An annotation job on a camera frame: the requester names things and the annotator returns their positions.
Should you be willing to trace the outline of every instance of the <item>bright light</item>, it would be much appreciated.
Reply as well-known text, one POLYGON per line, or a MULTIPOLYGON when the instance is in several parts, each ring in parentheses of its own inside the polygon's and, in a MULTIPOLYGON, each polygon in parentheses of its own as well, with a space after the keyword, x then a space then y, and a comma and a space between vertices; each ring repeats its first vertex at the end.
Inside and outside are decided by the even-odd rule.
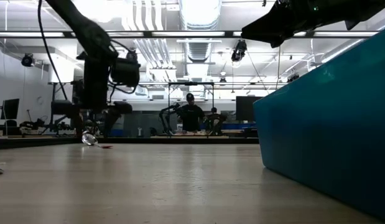
POLYGON ((307 33, 306 32, 298 32, 296 34, 294 34, 295 37, 303 37, 305 36, 307 33))
POLYGON ((214 31, 214 32, 205 32, 205 31, 184 31, 184 32, 152 32, 154 37, 185 37, 185 36, 197 36, 197 37, 223 37, 224 32, 214 31))
POLYGON ((232 62, 232 67, 233 68, 239 68, 241 66, 241 61, 239 62, 232 62))
POLYGON ((364 32, 340 32, 340 31, 332 31, 332 32, 322 32, 315 31, 315 37, 339 37, 339 36, 351 36, 351 37, 371 37, 374 34, 377 34, 378 31, 364 31, 364 32))
MULTIPOLYGON (((0 32, 0 37, 41 37, 40 32, 0 32)), ((61 32, 45 32, 46 37, 63 37, 61 32)))
POLYGON ((222 43, 222 40, 182 39, 182 40, 177 40, 177 43, 222 43))
POLYGON ((354 46, 354 45, 360 43, 361 41, 362 41, 362 39, 361 39, 361 40, 354 41, 354 42, 353 42, 352 44, 350 44, 349 46, 344 47, 343 49, 339 50, 338 52, 335 52, 335 53, 332 54, 331 56, 329 56, 329 57, 323 59, 323 60, 322 60, 322 63, 327 63, 327 62, 330 61, 331 59, 335 58, 337 55, 340 55, 341 53, 343 53, 344 51, 350 49, 352 46, 354 46))
POLYGON ((210 25, 220 16, 219 0, 180 0, 181 15, 187 24, 210 25))
POLYGON ((106 0, 76 0, 73 3, 85 17, 98 22, 109 22, 114 16, 106 0))
POLYGON ((142 32, 108 32, 110 37, 143 37, 144 33, 142 32))

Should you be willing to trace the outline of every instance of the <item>desk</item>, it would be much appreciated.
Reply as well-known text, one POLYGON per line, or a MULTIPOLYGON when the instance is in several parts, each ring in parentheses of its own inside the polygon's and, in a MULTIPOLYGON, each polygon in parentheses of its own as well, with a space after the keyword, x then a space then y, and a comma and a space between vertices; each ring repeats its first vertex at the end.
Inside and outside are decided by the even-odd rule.
POLYGON ((0 224, 380 223, 265 169, 257 144, 110 145, 0 150, 0 224))

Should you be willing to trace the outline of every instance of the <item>white wall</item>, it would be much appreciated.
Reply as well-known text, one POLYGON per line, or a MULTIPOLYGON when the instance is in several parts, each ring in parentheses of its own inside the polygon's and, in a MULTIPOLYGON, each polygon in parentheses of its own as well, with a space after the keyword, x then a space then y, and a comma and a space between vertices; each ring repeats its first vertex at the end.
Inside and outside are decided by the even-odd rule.
POLYGON ((49 123, 52 86, 47 84, 48 79, 47 72, 23 67, 20 60, 3 54, 0 48, 0 106, 3 100, 19 98, 18 124, 29 120, 27 110, 33 121, 48 116, 46 123, 49 123))

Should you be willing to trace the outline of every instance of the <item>camera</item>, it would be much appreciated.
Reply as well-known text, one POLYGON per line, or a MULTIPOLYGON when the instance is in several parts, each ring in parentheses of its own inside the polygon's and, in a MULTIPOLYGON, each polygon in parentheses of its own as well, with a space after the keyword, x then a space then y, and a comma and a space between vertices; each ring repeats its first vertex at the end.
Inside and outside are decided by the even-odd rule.
POLYGON ((26 53, 25 56, 21 60, 21 64, 25 67, 35 66, 35 59, 33 58, 33 54, 32 53, 26 53))

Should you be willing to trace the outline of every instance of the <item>man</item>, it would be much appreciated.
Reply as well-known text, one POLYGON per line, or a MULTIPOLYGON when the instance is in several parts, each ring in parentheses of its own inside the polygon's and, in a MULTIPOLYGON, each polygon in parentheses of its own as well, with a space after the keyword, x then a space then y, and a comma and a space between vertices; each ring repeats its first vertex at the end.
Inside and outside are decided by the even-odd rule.
POLYGON ((195 105, 195 97, 192 93, 187 94, 187 105, 181 107, 181 114, 179 116, 179 121, 182 121, 182 130, 184 132, 196 132, 200 131, 199 119, 203 121, 205 114, 203 110, 195 105))
POLYGON ((227 119, 227 116, 223 114, 217 113, 217 108, 211 109, 212 114, 207 116, 206 124, 206 132, 211 135, 223 135, 221 132, 221 126, 223 122, 227 119))

